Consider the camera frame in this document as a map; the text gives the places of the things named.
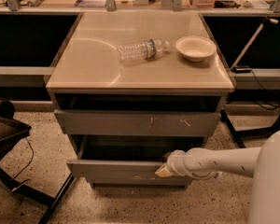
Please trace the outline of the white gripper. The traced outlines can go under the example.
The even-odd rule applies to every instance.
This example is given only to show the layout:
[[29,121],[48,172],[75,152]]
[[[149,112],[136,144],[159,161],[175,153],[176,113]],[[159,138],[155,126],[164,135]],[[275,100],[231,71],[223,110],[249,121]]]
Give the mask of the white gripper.
[[196,148],[187,152],[175,150],[167,152],[161,157],[162,162],[166,162],[155,171],[158,177],[189,176],[193,179],[203,180],[209,176],[207,171],[203,170],[203,164],[194,156]]

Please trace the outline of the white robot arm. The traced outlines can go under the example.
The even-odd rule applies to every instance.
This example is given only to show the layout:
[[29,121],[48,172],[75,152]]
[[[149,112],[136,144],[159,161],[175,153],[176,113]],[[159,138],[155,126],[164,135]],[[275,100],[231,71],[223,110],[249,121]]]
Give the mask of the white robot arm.
[[221,172],[253,179],[247,224],[280,224],[280,131],[261,147],[175,150],[156,175],[210,180]]

